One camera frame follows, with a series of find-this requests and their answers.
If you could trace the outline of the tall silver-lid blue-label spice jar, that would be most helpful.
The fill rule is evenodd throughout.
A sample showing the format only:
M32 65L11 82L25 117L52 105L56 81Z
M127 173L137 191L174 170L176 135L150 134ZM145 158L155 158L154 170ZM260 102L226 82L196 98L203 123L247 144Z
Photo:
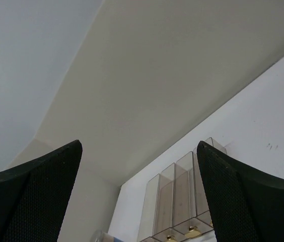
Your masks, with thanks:
M97 230L91 236L90 242L122 242L122 241L101 230Z

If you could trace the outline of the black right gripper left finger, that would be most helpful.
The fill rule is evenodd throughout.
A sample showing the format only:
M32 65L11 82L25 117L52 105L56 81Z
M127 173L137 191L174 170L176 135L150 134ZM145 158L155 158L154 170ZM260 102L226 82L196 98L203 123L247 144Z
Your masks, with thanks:
M57 241L82 157L74 140L0 172L0 241Z

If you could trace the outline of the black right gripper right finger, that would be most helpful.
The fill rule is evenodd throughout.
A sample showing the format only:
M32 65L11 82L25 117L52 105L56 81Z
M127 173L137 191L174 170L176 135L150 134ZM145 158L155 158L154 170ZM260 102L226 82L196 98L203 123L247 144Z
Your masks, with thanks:
M200 150L216 240L284 241L284 179L205 144Z

